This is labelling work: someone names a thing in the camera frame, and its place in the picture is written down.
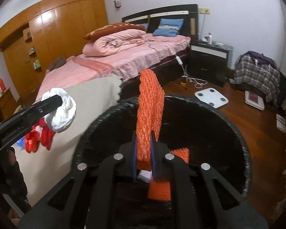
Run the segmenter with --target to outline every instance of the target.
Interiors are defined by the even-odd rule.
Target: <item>beige cloth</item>
[[[76,116],[66,131],[54,135],[51,149],[39,144],[37,152],[29,154],[14,147],[31,206],[68,174],[80,136],[99,115],[117,104],[121,84],[120,77],[103,77],[66,88],[76,102]]]

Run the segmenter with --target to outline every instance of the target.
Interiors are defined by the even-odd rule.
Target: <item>white bottle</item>
[[[208,44],[212,45],[212,35],[211,35],[211,33],[209,33],[209,35],[208,35]]]

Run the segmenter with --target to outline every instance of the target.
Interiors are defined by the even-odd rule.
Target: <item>white cloth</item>
[[[76,103],[71,96],[62,88],[52,88],[42,95],[41,100],[46,100],[54,95],[59,95],[63,103],[57,110],[45,115],[44,121],[50,130],[54,132],[63,132],[69,128],[76,115]]]

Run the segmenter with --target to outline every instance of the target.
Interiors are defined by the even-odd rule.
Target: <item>orange mesh fabric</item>
[[[156,74],[150,69],[140,71],[139,109],[137,113],[137,168],[151,170],[150,132],[158,141],[164,106],[164,91]]]
[[[188,163],[188,148],[174,150],[171,151],[171,153],[182,158],[184,162]],[[151,180],[149,184],[148,198],[158,201],[170,201],[170,183],[156,183],[154,180]]]

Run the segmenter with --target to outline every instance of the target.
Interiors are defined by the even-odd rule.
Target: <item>white cable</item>
[[[270,71],[269,65],[266,65],[266,66],[265,66],[265,67],[266,67],[266,70],[263,70],[263,69],[262,69],[262,66],[261,66],[261,68],[258,67],[258,60],[255,59],[255,67],[256,67],[260,72],[264,72],[264,81],[266,81],[266,80],[267,80],[266,74],[268,73],[268,71]]]
[[[187,80],[189,80],[190,83],[195,83],[194,87],[196,89],[201,89],[203,87],[203,85],[208,84],[208,82],[205,81],[205,80],[189,77],[188,76],[188,72],[187,72],[187,65],[185,66],[185,69],[184,69],[183,62],[182,62],[181,58],[179,56],[177,56],[177,55],[176,55],[176,60],[177,60],[178,64],[181,65],[181,67],[183,69],[183,76],[182,77],[185,77]]]
[[[208,84],[208,82],[206,80],[202,80],[202,79],[198,79],[198,78],[187,77],[187,79],[190,81],[190,83],[194,82],[195,83],[194,87],[197,88],[197,89],[201,89],[203,87],[203,85]]]

